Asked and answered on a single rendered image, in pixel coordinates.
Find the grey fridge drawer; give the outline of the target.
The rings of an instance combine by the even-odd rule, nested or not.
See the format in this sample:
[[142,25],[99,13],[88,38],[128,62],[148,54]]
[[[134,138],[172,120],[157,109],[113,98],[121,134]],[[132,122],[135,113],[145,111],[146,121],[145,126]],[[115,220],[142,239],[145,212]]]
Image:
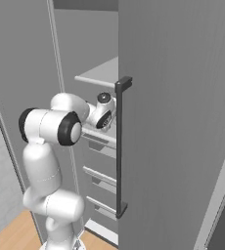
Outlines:
[[116,135],[114,129],[104,133],[84,127],[82,129],[81,145],[85,152],[93,150],[105,156],[116,158]]
[[87,187],[91,193],[116,194],[116,180],[114,178],[86,166],[83,167],[83,172],[86,175]]
[[98,201],[95,198],[90,196],[86,197],[88,209],[90,215],[93,215],[95,212],[99,212],[100,214],[116,221],[116,210],[111,208],[110,206]]

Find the grey fridge shelf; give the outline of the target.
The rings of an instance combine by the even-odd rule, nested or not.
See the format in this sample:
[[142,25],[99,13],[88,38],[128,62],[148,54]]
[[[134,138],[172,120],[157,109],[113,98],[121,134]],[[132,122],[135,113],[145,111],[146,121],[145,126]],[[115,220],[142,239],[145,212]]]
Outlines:
[[75,76],[74,79],[76,81],[114,88],[114,83],[118,80],[118,57],[81,73]]

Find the grey fridge door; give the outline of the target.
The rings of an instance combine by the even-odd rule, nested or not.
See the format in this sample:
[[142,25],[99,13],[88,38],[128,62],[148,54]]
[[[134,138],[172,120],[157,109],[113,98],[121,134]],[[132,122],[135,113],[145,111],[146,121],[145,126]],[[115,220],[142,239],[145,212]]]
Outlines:
[[119,0],[119,250],[206,250],[225,206],[225,0]]

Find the grey fridge body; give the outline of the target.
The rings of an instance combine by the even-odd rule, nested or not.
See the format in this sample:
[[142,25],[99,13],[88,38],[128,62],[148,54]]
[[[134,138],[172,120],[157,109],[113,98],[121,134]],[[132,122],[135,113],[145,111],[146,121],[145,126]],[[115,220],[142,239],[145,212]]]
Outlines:
[[[23,165],[23,140],[19,118],[28,108],[49,109],[52,98],[69,93],[90,104],[102,92],[115,99],[114,88],[76,81],[80,75],[117,57],[118,15],[115,12],[60,10],[58,0],[0,0],[0,125],[22,188],[29,187]],[[115,130],[116,107],[109,129]],[[84,124],[82,129],[93,128]],[[116,158],[85,152],[82,133],[74,146],[53,146],[63,176],[62,189],[84,199],[82,217],[73,223],[80,239],[90,232],[112,247],[118,245],[118,221],[95,212],[90,215],[90,196],[116,210],[116,194],[93,194],[87,187],[83,167],[116,180]],[[30,211],[42,245],[47,241],[46,217]]]

